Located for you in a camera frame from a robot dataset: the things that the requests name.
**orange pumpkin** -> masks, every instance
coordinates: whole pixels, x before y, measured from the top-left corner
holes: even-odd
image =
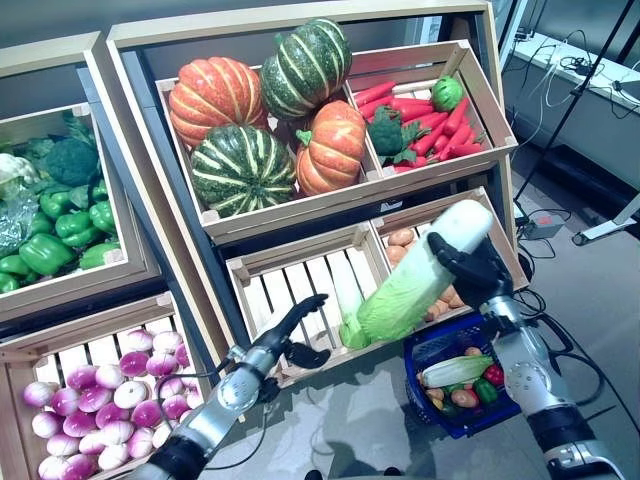
[[[212,127],[266,126],[260,77],[244,63],[197,59],[180,69],[178,80],[169,95],[169,116],[186,144],[198,145]]]
[[[310,132],[298,130],[296,174],[300,189],[317,195],[348,187],[358,178],[364,156],[362,115],[338,100],[320,109]]]

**green pepper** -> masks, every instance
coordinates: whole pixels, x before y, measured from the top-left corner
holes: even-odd
[[[24,263],[40,275],[54,275],[75,258],[73,250],[48,233],[34,235],[20,247],[19,253]]]
[[[31,220],[31,231],[29,237],[33,237],[36,233],[51,233],[53,231],[53,223],[42,212],[37,212]]]
[[[89,270],[90,268],[100,267],[105,264],[105,256],[108,252],[120,250],[119,242],[107,242],[94,245],[87,248],[82,257],[80,257],[80,268]]]
[[[111,204],[108,200],[96,203],[89,209],[93,225],[103,232],[116,233],[116,221],[113,218]]]
[[[69,192],[43,193],[40,195],[40,208],[49,217],[56,220],[73,207]]]
[[[496,390],[496,387],[491,385],[491,382],[484,378],[479,378],[473,382],[473,390],[476,392],[476,395],[478,395],[480,401],[485,405],[493,403],[498,399],[498,391]]]
[[[18,277],[26,277],[32,270],[20,258],[20,255],[9,255],[0,259],[0,272],[10,273]]]
[[[0,273],[0,293],[11,292],[20,288],[20,283],[8,273]]]
[[[56,233],[62,243],[69,247],[84,247],[102,236],[102,231],[93,226],[89,212],[70,213],[56,220]]]

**plastic basket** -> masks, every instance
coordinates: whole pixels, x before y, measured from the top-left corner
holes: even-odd
[[[498,399],[490,405],[462,410],[455,417],[445,417],[431,403],[418,383],[416,374],[443,360],[464,354],[467,347],[478,347],[499,362],[491,342],[481,330],[483,318],[470,314],[415,333],[404,341],[404,362],[407,370],[407,396],[417,415],[426,423],[441,425],[453,438],[470,437],[520,413],[504,387],[498,389]]]

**red onion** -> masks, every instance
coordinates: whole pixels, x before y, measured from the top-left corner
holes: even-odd
[[[157,387],[162,382],[162,386],[160,387],[160,391],[158,392],[158,396],[160,398],[172,397],[173,395],[178,395],[184,391],[184,383],[182,383],[182,380],[180,380],[180,378],[171,378],[165,382],[163,382],[162,380],[162,378],[159,379],[158,383],[156,384]]]
[[[180,366],[188,367],[191,364],[191,362],[189,362],[189,355],[187,354],[187,347],[185,347],[184,343],[178,345],[174,355]]]
[[[115,390],[124,383],[124,375],[118,365],[102,365],[96,371],[96,383]]]
[[[47,457],[38,466],[38,475],[42,480],[60,480],[66,466],[63,457]]]
[[[79,453],[67,459],[60,480],[87,480],[96,471],[95,460]]]
[[[64,417],[53,412],[40,412],[31,421],[31,428],[40,438],[51,438],[62,430]]]
[[[132,350],[136,352],[144,352],[151,350],[153,346],[153,335],[144,329],[134,330],[127,333],[127,343]]]
[[[129,458],[129,452],[126,444],[109,445],[98,457],[98,466],[102,470],[113,470],[122,466],[127,458]]]
[[[154,353],[147,362],[147,371],[154,377],[169,375],[178,369],[178,362],[168,353]]]
[[[96,413],[96,425],[98,428],[104,428],[107,423],[116,420],[129,420],[129,410],[120,408],[115,403],[107,403]]]
[[[155,427],[161,420],[162,411],[155,400],[139,403],[131,414],[131,421],[139,427]]]
[[[102,443],[102,433],[100,430],[91,430],[84,437],[80,439],[80,445],[78,445],[80,453],[87,455],[98,455],[104,450],[104,443]]]
[[[56,433],[47,442],[47,452],[56,457],[71,455],[78,451],[80,440],[64,433]]]
[[[162,332],[153,338],[153,349],[159,353],[173,353],[182,343],[178,332]]]
[[[61,388],[53,394],[51,407],[58,415],[70,415],[78,409],[79,397],[73,388]]]
[[[78,400],[78,409],[83,412],[97,412],[111,401],[113,392],[108,388],[94,386],[87,388]]]
[[[187,405],[187,401],[182,395],[174,395],[162,402],[162,408],[167,414],[167,417],[171,420],[175,420],[180,418],[180,415],[189,410],[189,405]]]
[[[149,387],[144,382],[124,382],[113,394],[113,402],[120,408],[133,408],[147,399]]]
[[[127,377],[141,377],[147,371],[149,355],[144,352],[129,352],[120,359],[120,370]]]
[[[95,415],[85,412],[73,412],[62,424],[62,430],[70,437],[84,437],[91,430],[95,430]]]
[[[24,388],[22,398],[30,407],[44,407],[49,405],[58,388],[60,386],[53,382],[33,382]]]
[[[146,457],[153,450],[153,430],[139,428],[127,442],[127,450],[132,458]]]
[[[67,385],[76,390],[89,388],[96,384],[96,370],[93,365],[83,365],[67,377]]]

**floor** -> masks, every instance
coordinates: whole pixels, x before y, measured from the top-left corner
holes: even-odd
[[[519,153],[515,188],[533,153],[528,147]],[[527,212],[554,207],[574,212],[551,240],[557,258],[536,261],[532,288],[545,297],[548,312],[574,333],[637,415],[639,242],[620,233],[584,247],[573,245],[571,237],[586,227],[584,204],[544,178],[537,177],[522,200]],[[534,255],[548,253],[541,242],[526,246]],[[549,478],[521,416],[459,440],[422,423],[407,402],[401,354],[401,344],[387,345],[283,391],[269,414],[258,453],[241,466],[201,478],[298,480],[313,468],[327,478],[340,478],[374,474],[391,465],[438,479]],[[589,395],[594,375],[571,360],[561,367],[575,398]],[[582,411],[588,416],[610,405],[617,403],[606,389]],[[231,433],[212,465],[233,463],[251,452],[260,437],[262,412],[256,410]],[[627,479],[640,478],[640,445],[623,410],[616,406],[590,424]]]

